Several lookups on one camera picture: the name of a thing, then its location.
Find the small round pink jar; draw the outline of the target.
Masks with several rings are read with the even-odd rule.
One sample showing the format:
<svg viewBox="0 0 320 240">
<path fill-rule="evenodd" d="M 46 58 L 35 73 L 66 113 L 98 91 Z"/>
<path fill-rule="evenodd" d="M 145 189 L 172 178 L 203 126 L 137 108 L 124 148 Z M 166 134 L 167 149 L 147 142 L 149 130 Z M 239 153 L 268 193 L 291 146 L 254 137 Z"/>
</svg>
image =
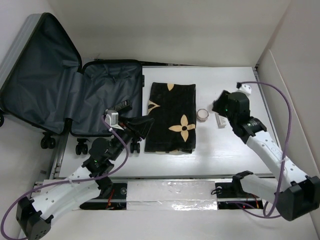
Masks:
<svg viewBox="0 0 320 240">
<path fill-rule="evenodd" d="M 196 112 L 196 117 L 199 122 L 205 122 L 209 118 L 209 115 L 209 112 L 204 108 L 201 108 Z"/>
</svg>

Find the black towel with beige flowers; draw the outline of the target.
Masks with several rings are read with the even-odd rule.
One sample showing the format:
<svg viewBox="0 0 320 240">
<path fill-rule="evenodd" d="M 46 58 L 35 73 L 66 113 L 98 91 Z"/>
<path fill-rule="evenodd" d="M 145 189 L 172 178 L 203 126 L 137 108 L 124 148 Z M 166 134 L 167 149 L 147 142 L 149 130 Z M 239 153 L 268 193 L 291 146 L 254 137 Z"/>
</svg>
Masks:
<svg viewBox="0 0 320 240">
<path fill-rule="evenodd" d="M 145 152 L 193 152 L 197 126 L 195 84 L 152 83 L 147 114 L 154 123 L 145 139 Z"/>
</svg>

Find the dark glossy rectangular box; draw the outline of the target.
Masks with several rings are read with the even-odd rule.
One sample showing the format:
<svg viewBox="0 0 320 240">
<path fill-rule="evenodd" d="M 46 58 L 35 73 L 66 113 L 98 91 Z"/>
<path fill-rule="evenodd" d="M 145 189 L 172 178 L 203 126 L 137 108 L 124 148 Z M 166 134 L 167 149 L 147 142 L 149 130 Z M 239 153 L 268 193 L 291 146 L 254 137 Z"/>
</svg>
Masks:
<svg viewBox="0 0 320 240">
<path fill-rule="evenodd" d="M 128 99 L 126 99 L 110 107 L 108 110 L 116 111 L 118 113 L 125 113 L 132 110 L 132 104 Z"/>
</svg>

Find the grey hard-shell suitcase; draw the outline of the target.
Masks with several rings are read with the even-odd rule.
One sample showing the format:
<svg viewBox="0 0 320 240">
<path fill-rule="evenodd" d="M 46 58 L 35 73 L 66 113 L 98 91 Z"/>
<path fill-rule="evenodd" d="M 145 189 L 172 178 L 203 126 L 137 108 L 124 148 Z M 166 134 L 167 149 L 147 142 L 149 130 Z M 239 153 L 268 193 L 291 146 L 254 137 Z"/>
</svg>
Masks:
<svg viewBox="0 0 320 240">
<path fill-rule="evenodd" d="M 40 145 L 53 149 L 54 136 L 108 137 L 101 117 L 128 101 L 120 115 L 143 113 L 142 64 L 133 59 L 83 63 L 67 32 L 51 13 L 29 15 L 0 66 L 2 117 L 43 134 Z"/>
</svg>

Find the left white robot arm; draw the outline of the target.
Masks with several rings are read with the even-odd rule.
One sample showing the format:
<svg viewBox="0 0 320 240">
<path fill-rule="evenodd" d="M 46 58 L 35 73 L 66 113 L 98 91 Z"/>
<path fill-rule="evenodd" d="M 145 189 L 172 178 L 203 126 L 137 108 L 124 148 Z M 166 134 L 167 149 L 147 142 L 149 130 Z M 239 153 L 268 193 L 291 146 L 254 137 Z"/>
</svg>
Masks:
<svg viewBox="0 0 320 240">
<path fill-rule="evenodd" d="M 112 139 L 96 138 L 85 160 L 65 180 L 49 184 L 43 194 L 29 199 L 24 196 L 17 203 L 16 220 L 28 240 L 39 240 L 64 214 L 81 204 L 100 197 L 107 198 L 112 191 L 110 174 L 116 172 L 113 162 L 125 151 L 130 152 L 131 141 L 146 138 L 154 119 L 148 115 L 141 117 L 121 117 L 119 126 L 110 124 L 107 129 Z"/>
</svg>

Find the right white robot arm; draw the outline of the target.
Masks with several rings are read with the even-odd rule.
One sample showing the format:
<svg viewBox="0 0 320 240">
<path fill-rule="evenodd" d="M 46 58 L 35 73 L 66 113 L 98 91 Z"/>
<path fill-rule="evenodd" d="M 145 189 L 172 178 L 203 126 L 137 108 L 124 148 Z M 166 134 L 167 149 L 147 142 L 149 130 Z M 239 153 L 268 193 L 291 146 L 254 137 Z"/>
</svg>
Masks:
<svg viewBox="0 0 320 240">
<path fill-rule="evenodd" d="M 227 118 L 233 133 L 253 150 L 277 179 L 272 184 L 251 171 L 232 177 L 231 191 L 237 197 L 253 194 L 276 208 L 282 218 L 293 221 L 320 206 L 320 179 L 297 167 L 272 139 L 266 126 L 250 114 L 249 98 L 242 92 L 224 90 L 212 111 Z"/>
</svg>

